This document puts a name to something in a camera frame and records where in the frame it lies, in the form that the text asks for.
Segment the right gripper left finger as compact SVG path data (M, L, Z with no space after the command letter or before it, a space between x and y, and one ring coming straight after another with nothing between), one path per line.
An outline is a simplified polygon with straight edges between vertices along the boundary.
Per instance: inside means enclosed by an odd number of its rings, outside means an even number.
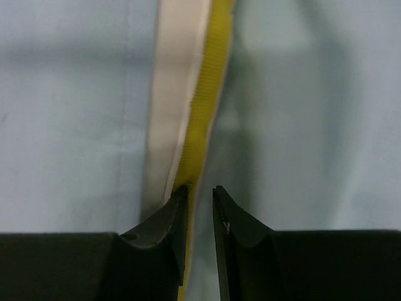
M123 233L1 235L2 300L176 300L188 189Z

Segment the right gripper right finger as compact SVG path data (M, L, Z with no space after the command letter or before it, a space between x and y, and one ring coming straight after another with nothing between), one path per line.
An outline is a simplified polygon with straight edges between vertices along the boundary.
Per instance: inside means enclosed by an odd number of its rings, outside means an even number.
M213 190L222 300L399 300L397 230L275 231Z

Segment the blue green pillowcase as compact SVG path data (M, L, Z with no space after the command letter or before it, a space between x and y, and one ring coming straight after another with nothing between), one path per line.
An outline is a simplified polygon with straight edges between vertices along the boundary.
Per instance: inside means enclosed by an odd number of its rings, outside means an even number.
M160 2L1 2L1 235L120 235L166 204L141 215ZM400 2L234 2L176 300L222 300L218 186L275 231L400 232Z

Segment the white yellow pillow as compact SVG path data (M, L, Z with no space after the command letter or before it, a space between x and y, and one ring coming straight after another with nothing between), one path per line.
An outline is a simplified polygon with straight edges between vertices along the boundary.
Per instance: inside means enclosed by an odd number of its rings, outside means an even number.
M184 278L195 205L231 54L234 1L161 1L147 124L141 215L189 190Z

